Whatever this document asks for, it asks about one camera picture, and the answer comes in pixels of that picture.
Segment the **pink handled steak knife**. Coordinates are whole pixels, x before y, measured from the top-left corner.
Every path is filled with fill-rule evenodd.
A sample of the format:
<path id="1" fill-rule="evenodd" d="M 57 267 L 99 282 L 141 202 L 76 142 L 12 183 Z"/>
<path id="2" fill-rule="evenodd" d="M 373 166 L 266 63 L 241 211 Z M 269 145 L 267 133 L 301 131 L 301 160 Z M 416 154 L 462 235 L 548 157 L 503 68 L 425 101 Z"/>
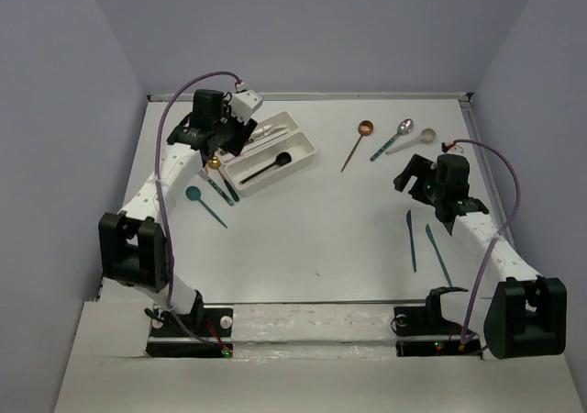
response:
<path id="1" fill-rule="evenodd" d="M 272 142 L 273 140 L 276 140 L 278 138 L 286 136 L 288 133 L 289 133 L 288 129 L 282 129 L 282 130 L 275 131 L 271 135 L 264 137 L 260 140 L 256 140 L 256 141 L 250 143 L 249 145 L 247 145 L 244 148 L 242 154 L 245 154 L 245 153 L 248 153 L 251 151 L 255 151 L 257 148 L 260 148 L 264 145 L 267 145 L 268 143 Z"/>

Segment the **steel knife teal handle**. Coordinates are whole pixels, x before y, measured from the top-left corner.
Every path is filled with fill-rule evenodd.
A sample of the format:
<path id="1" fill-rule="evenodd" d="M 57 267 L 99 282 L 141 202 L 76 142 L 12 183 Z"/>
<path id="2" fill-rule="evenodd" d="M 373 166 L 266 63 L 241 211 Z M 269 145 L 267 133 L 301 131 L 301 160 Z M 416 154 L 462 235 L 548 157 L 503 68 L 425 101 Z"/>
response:
<path id="1" fill-rule="evenodd" d="M 234 206 L 234 201 L 231 197 L 229 197 L 225 191 L 209 176 L 209 174 L 202 170 L 200 172 L 200 176 L 215 190 L 215 192 L 220 195 L 223 200 L 230 206 Z"/>

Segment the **black measuring spoon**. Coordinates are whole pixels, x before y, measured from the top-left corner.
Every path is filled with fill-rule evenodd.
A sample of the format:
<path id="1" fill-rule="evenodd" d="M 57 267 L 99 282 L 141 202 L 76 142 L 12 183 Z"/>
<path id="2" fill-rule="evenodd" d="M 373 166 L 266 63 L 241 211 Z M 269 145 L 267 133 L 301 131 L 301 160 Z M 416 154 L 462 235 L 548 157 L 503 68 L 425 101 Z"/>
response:
<path id="1" fill-rule="evenodd" d="M 268 164 L 267 166 L 259 169 L 257 172 L 242 179 L 239 183 L 246 184 L 247 182 L 251 181 L 252 179 L 255 179 L 256 177 L 260 176 L 263 173 L 266 173 L 267 171 L 269 171 L 272 168 L 281 168 L 284 165 L 289 164 L 292 161 L 292 159 L 293 159 L 293 157 L 288 151 L 281 152 L 275 157 L 275 159 L 272 163 Z"/>

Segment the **teal plastic spoon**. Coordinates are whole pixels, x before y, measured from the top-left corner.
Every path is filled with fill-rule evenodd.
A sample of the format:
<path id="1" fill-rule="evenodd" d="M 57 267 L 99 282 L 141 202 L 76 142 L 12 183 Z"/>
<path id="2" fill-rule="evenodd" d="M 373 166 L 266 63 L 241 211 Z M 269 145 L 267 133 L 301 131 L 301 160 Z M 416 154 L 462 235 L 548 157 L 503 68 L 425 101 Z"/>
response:
<path id="1" fill-rule="evenodd" d="M 216 212 L 204 201 L 202 198 L 201 190 L 194 186 L 190 185 L 185 190 L 185 195 L 190 201 L 194 201 L 199 203 L 204 210 L 217 222 L 219 223 L 224 229 L 227 229 L 227 224 L 221 219 L 220 216 L 216 214 Z"/>

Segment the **steel knife dark handle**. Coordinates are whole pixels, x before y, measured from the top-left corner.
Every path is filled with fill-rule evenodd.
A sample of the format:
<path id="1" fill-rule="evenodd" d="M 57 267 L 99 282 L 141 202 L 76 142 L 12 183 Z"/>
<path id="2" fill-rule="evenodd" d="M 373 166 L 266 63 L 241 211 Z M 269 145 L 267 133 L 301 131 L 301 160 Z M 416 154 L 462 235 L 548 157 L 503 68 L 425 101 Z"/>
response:
<path id="1" fill-rule="evenodd" d="M 264 139 L 266 137 L 271 136 L 272 134 L 279 133 L 281 131 L 287 131 L 287 130 L 288 130 L 288 128 L 286 126 L 269 125 L 269 126 L 263 127 L 260 130 L 254 131 L 251 134 L 250 139 L 252 141 L 261 140 L 261 139 Z"/>

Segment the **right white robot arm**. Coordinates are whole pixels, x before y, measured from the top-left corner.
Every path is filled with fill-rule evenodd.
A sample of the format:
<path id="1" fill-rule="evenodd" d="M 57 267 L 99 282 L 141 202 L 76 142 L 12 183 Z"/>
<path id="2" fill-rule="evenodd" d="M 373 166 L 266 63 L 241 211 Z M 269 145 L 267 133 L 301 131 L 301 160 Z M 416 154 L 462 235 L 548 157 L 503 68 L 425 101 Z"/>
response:
<path id="1" fill-rule="evenodd" d="M 470 165 L 458 154 L 414 155 L 393 186 L 434 208 L 437 220 L 480 262 L 473 285 L 433 288 L 412 312 L 396 309 L 400 337 L 455 335 L 497 359 L 559 355 L 566 346 L 567 289 L 530 266 L 500 234 L 487 206 L 470 195 Z"/>

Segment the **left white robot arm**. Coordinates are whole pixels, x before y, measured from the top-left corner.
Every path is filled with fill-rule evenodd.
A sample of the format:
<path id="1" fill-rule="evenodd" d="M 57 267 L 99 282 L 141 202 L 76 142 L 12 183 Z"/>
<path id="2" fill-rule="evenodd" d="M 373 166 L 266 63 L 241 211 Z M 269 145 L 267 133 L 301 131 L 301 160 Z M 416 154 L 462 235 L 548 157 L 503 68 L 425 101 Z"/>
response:
<path id="1" fill-rule="evenodd" d="M 118 212 L 98 223 L 104 277 L 172 311 L 171 323 L 184 335 L 202 327 L 203 298 L 174 271 L 169 218 L 218 150 L 240 155 L 261 105 L 261 95 L 250 89 L 197 90 L 191 112 L 170 132 L 158 131 L 153 173 Z"/>

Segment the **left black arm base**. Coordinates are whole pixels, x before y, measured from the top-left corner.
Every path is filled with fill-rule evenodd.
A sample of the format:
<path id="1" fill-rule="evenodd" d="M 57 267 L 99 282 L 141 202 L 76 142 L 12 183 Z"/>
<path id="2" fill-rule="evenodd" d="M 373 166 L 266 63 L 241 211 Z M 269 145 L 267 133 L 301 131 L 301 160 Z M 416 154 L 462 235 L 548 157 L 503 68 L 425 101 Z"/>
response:
<path id="1" fill-rule="evenodd" d="M 203 319 L 197 327 L 187 316 L 180 316 L 184 328 L 161 307 L 145 307 L 144 313 L 150 319 L 146 354 L 151 358 L 233 357 L 233 307 L 204 306 Z"/>

